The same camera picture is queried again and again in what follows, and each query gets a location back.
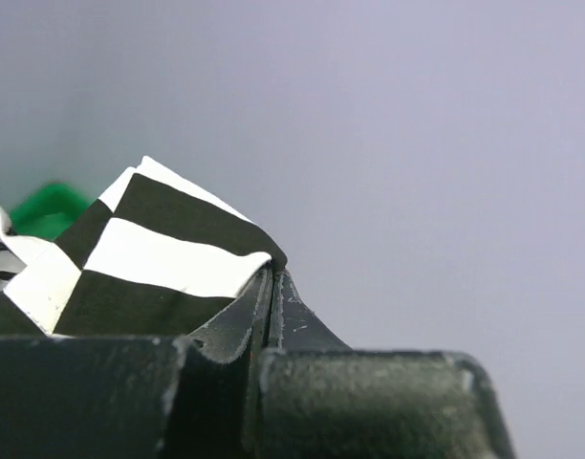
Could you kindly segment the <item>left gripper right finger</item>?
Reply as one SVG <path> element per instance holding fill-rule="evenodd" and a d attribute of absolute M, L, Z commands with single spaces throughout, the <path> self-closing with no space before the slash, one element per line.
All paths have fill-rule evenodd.
<path fill-rule="evenodd" d="M 469 354 L 358 350 L 274 279 L 261 356 L 262 458 L 512 458 L 492 380 Z"/>

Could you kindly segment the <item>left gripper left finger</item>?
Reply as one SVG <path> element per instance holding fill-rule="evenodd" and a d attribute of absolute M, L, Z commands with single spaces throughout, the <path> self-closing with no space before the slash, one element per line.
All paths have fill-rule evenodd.
<path fill-rule="evenodd" d="M 0 458 L 249 458 L 273 274 L 180 337 L 0 339 Z"/>

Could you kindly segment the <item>black white striped tank top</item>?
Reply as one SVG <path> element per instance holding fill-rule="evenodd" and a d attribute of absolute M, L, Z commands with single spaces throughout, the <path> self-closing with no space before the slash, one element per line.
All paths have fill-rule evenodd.
<path fill-rule="evenodd" d="M 0 207 L 0 337 L 188 334 L 286 263 L 249 218 L 144 157 L 54 241 Z"/>

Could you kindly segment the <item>green plastic tray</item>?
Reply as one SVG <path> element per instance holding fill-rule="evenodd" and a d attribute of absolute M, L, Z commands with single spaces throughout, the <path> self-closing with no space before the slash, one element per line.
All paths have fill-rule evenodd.
<path fill-rule="evenodd" d="M 54 241 L 94 202 L 75 187 L 48 183 L 10 211 L 18 234 Z"/>

